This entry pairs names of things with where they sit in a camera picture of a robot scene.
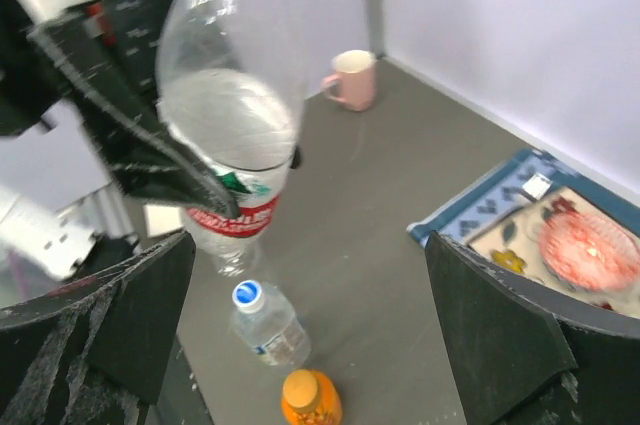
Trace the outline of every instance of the cup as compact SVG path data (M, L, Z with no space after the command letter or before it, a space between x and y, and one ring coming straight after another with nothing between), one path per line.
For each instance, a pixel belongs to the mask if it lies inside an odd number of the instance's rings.
M349 50L331 63L335 73L322 81L325 96L354 112L369 108L376 95L375 55L365 50ZM331 93L334 85L338 85L339 95Z

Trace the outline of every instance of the yellow flower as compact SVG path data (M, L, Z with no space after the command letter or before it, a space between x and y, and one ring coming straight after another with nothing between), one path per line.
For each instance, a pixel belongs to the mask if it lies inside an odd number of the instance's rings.
M527 263L516 255L516 252L508 249L504 252L493 250L491 252L491 259L501 267L520 274L522 274L522 271L527 266Z

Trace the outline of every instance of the bottle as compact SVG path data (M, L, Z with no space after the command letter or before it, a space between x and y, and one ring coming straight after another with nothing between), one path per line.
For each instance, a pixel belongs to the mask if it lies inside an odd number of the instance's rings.
M282 375L302 366L311 342L293 306L276 287L245 280L235 287L232 298L236 309L231 325L263 362Z
M255 263L295 150L306 72L294 16L289 0L174 0L160 38L160 119L240 205L233 220L182 214L223 274Z
M324 373L296 370L284 381L282 413L291 425L340 425L342 404Z

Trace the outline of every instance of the red and white plate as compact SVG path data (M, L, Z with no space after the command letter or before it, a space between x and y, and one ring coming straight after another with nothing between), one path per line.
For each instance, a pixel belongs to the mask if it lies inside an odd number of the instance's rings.
M589 291L622 290L640 278L640 249L611 220L559 213L538 236L542 259L555 274Z

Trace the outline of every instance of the gray table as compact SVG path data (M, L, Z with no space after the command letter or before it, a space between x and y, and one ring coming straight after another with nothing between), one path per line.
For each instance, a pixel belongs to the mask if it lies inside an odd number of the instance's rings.
M344 425L465 423L424 255L405 232L524 144L388 63L363 114L309 100L303 167L263 241ZM233 282L199 256L179 336L216 425L277 425L281 379L229 328Z

